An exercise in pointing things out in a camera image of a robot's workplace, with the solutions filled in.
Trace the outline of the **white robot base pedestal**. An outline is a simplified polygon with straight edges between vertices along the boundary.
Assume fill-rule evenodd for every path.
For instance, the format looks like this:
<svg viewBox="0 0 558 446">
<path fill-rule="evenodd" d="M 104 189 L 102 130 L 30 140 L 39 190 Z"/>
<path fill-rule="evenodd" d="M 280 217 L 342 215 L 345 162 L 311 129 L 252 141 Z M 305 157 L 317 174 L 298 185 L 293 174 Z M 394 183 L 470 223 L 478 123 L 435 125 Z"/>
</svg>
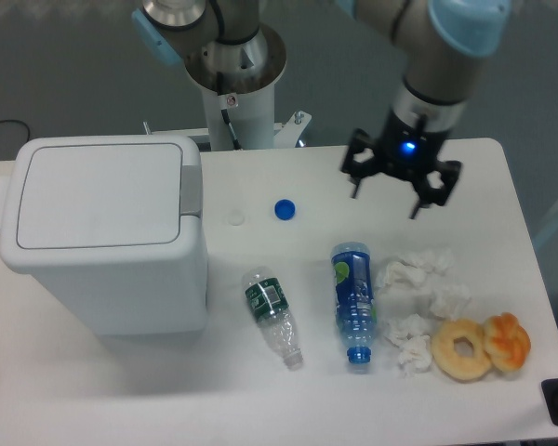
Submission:
<svg viewBox="0 0 558 446">
<path fill-rule="evenodd" d="M 286 68 L 279 34 L 261 23 L 248 41 L 213 41 L 185 60 L 200 89 L 212 151 L 274 146 L 275 85 Z"/>
</svg>

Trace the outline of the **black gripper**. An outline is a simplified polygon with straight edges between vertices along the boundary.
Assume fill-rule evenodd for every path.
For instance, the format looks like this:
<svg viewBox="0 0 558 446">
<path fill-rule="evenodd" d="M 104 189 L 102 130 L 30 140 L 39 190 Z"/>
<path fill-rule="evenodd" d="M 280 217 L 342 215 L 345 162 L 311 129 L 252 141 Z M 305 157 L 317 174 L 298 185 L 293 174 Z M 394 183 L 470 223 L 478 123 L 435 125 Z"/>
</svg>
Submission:
<svg viewBox="0 0 558 446">
<path fill-rule="evenodd" d="M 411 182 L 418 199 L 410 219 L 433 204 L 445 206 L 457 185 L 462 163 L 438 159 L 451 130 L 428 131 L 429 123 L 428 117 L 421 115 L 409 125 L 390 110 L 379 138 L 355 129 L 340 166 L 353 184 L 351 197 L 357 198 L 363 179 L 385 174 Z M 437 175 L 437 186 L 431 184 L 431 174 Z"/>
</svg>

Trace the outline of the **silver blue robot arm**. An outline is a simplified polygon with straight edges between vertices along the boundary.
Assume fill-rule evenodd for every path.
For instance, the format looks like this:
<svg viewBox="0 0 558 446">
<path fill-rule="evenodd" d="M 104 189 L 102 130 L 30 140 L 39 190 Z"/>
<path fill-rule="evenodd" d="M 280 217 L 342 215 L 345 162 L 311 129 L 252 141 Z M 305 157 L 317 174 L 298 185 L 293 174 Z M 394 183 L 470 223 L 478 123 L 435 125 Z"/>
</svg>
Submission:
<svg viewBox="0 0 558 446">
<path fill-rule="evenodd" d="M 416 208 L 446 204 L 461 164 L 440 149 L 457 124 L 510 15 L 507 1 L 342 1 L 404 50 L 408 64 L 379 136 L 355 130 L 341 163 L 353 184 L 383 174 L 412 185 Z M 279 34 L 256 1 L 144 1 L 131 16 L 152 54 L 200 88 L 215 151 L 269 149 L 274 87 L 286 67 Z"/>
</svg>

